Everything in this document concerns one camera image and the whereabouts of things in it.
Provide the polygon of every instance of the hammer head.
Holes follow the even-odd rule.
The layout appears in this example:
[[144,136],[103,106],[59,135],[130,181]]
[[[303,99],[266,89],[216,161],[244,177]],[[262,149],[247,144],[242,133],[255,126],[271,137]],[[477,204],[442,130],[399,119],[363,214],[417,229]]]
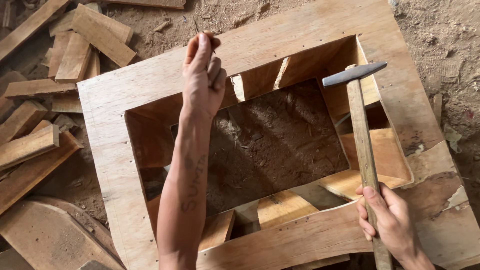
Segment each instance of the hammer head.
[[376,62],[367,65],[356,66],[351,69],[333,74],[322,79],[325,88],[346,84],[352,80],[360,80],[387,66],[387,62]]

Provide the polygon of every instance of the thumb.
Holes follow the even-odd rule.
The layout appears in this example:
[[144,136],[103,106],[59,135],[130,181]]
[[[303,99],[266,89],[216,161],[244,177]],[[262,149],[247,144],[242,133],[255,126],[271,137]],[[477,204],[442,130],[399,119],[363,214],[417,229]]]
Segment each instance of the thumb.
[[392,216],[392,212],[387,207],[385,200],[382,198],[379,192],[370,186],[363,188],[363,196],[365,201],[370,205],[372,210],[377,216],[377,220],[388,218]]
[[208,60],[211,57],[210,39],[205,33],[198,34],[198,50],[192,61],[192,66],[195,71],[202,71],[207,68]]

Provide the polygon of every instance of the hand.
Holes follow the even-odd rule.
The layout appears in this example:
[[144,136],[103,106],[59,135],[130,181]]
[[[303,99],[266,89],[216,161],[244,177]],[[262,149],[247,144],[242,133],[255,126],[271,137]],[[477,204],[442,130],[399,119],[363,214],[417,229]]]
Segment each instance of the hand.
[[205,115],[212,120],[223,100],[227,72],[221,60],[212,57],[220,40],[212,32],[198,33],[190,39],[183,63],[183,108],[189,114]]
[[355,191],[363,195],[357,202],[360,215],[360,226],[368,241],[372,240],[376,231],[367,219],[365,201],[377,216],[377,227],[380,238],[390,253],[408,269],[434,269],[433,264],[423,252],[417,231],[408,214],[408,204],[384,183],[379,183],[380,193],[371,187],[359,186]]

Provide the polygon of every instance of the wooden hammer handle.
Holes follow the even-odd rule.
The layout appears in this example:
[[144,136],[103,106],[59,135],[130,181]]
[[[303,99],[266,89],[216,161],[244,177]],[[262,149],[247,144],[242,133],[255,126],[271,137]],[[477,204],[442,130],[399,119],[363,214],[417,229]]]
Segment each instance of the wooden hammer handle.
[[[348,66],[346,69],[353,68],[356,65]],[[353,80],[347,83],[348,102],[350,104],[350,115],[352,118],[353,135],[355,137],[355,146],[360,166],[360,175],[363,187],[371,186],[380,192],[377,179],[377,170],[373,160],[372,142],[370,140],[370,131],[368,128],[367,114],[363,103],[363,94],[360,87],[360,80]],[[377,216],[372,208],[365,202],[368,222],[375,228],[377,234],[373,237],[373,254],[378,270],[392,270],[392,257],[390,252],[383,244],[378,234]]]

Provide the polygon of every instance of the hammer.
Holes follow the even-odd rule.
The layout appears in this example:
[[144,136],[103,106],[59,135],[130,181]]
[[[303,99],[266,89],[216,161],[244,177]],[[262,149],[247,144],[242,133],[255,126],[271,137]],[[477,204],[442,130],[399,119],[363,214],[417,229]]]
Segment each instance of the hammer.
[[[387,66],[387,62],[377,62],[367,65],[350,65],[345,71],[323,78],[325,88],[347,84],[348,102],[352,117],[353,135],[360,165],[360,175],[363,187],[370,186],[380,192],[377,170],[373,160],[372,141],[368,128],[360,79],[368,77]],[[377,234],[372,238],[375,264],[378,270],[392,270],[392,257],[378,234],[377,217],[372,208],[365,202],[368,222],[375,228]]]

